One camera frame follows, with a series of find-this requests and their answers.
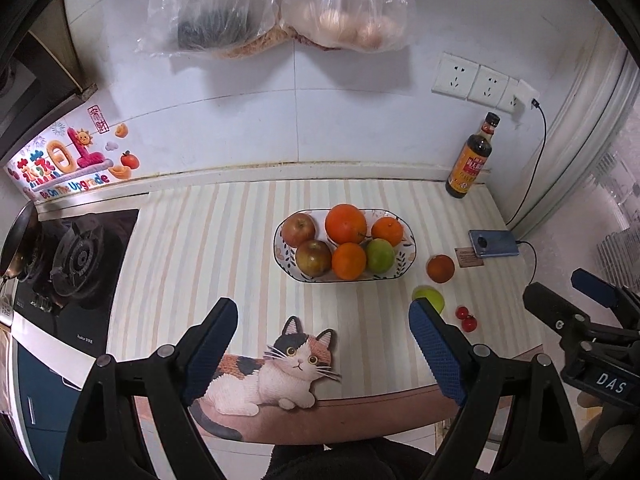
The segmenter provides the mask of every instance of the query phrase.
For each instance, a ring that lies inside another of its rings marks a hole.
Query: screw
[[[478,357],[489,357],[489,355],[491,355],[491,350],[486,345],[475,345],[474,354]]]
[[[551,366],[551,357],[546,354],[536,355],[536,361],[538,361],[543,366]]]
[[[108,365],[111,362],[111,356],[104,354],[101,355],[100,357],[98,357],[95,360],[95,363],[100,367],[100,368],[104,368],[106,365]]]
[[[173,345],[162,345],[159,349],[158,349],[158,355],[160,357],[169,357],[170,355],[172,355],[175,351],[175,348]]]

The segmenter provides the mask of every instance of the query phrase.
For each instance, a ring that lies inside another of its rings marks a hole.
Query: card
[[[473,247],[456,248],[456,256],[460,269],[465,269],[465,267],[481,267],[484,265],[484,260],[476,256]]]

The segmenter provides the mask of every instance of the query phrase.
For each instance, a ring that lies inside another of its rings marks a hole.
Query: cat whisker
[[[318,372],[319,374],[325,374],[325,375],[336,375],[338,377],[340,377],[340,374],[338,372],[332,372],[331,370],[316,370],[316,372]]]
[[[285,358],[282,357],[281,355],[274,354],[274,353],[272,353],[272,352],[270,352],[268,350],[264,353],[264,356],[268,357],[268,358],[271,358],[271,359],[280,359],[281,361],[285,360]]]
[[[342,378],[340,375],[338,375],[338,376],[331,376],[331,375],[323,374],[323,373],[322,373],[322,372],[320,372],[320,371],[318,371],[318,374],[319,374],[321,377],[326,377],[327,379],[331,379],[332,381],[336,381],[336,382],[338,382],[338,383],[340,382],[340,379]]]
[[[277,349],[275,346],[267,345],[267,348],[268,348],[271,352],[274,352],[275,354],[278,354],[278,355],[280,355],[280,356],[282,356],[282,357],[287,357],[287,356],[285,355],[285,353],[284,353],[282,350]]]

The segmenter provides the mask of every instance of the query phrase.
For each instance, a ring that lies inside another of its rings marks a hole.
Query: cherry tomato
[[[467,317],[469,317],[469,309],[464,305],[460,305],[456,309],[456,317],[458,319],[466,319]]]
[[[469,316],[462,321],[462,330],[464,332],[473,332],[476,328],[478,328],[478,320],[475,317]]]

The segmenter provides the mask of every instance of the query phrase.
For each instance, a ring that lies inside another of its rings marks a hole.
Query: white countertop edge
[[[153,191],[189,186],[206,186],[227,182],[261,182],[265,180],[434,180],[444,181],[450,168],[431,164],[393,164],[383,162],[281,162],[255,164],[209,170],[186,171],[118,182],[115,186],[101,186],[90,191],[66,195],[41,202],[37,209],[43,214],[72,206],[85,205],[116,198],[132,197]],[[482,170],[477,184],[485,183],[489,171]]]
[[[68,218],[70,216],[82,216],[87,213],[106,213],[109,211],[123,211],[125,209],[140,209],[145,205],[148,194],[138,194],[133,196],[123,196],[120,198],[112,198],[110,200],[100,200],[100,202],[91,202],[85,204],[65,207],[64,209],[54,209],[40,212],[38,220],[57,220],[59,218]]]
[[[82,388],[94,365],[94,357],[64,344],[17,312],[14,312],[11,335],[12,339],[24,346],[59,376]]]

